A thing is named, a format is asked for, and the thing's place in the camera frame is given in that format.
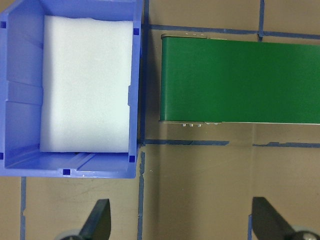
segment white foam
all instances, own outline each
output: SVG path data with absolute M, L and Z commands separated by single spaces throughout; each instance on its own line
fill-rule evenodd
M 131 21 L 45 16 L 42 152 L 129 149 Z

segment metal screw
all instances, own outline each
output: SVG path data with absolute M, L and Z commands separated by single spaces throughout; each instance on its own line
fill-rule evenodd
M 303 234 L 304 240 L 317 240 L 317 237 L 313 235 L 312 233 L 306 232 Z

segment green conveyor belt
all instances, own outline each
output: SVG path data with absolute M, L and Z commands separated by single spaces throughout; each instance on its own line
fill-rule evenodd
M 320 124 L 320 46 L 165 36 L 160 120 Z

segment blue plastic bin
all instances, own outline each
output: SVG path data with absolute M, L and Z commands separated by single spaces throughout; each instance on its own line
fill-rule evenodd
M 133 21 L 128 153 L 39 151 L 45 15 Z M 0 15 L 1 176 L 136 176 L 141 16 L 142 0 L 17 0 Z

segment small hole in bin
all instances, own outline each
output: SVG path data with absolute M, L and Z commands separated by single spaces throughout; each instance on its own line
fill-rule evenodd
M 129 156 L 129 163 L 134 163 L 136 162 L 136 157 L 135 156 Z
M 6 29 L 7 28 L 7 22 L 6 21 L 1 21 L 0 22 L 0 28 Z
M 70 175 L 71 170 L 70 169 L 63 169 L 63 175 Z
M 133 29 L 133 35 L 139 35 L 139 28 Z

